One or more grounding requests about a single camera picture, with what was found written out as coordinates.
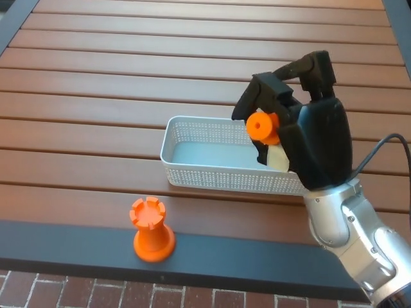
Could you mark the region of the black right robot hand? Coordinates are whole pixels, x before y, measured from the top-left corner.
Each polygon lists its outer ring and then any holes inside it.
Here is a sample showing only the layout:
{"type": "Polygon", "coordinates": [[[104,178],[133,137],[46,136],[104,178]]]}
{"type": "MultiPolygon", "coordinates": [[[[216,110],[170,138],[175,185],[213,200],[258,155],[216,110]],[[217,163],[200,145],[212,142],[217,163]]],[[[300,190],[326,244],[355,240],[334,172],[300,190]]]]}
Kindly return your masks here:
{"type": "Polygon", "coordinates": [[[242,120],[268,164],[270,146],[281,145],[288,169],[316,191],[348,181],[353,148],[347,115],[335,96],[327,51],[314,51],[271,72],[253,74],[231,118],[242,120]]]}

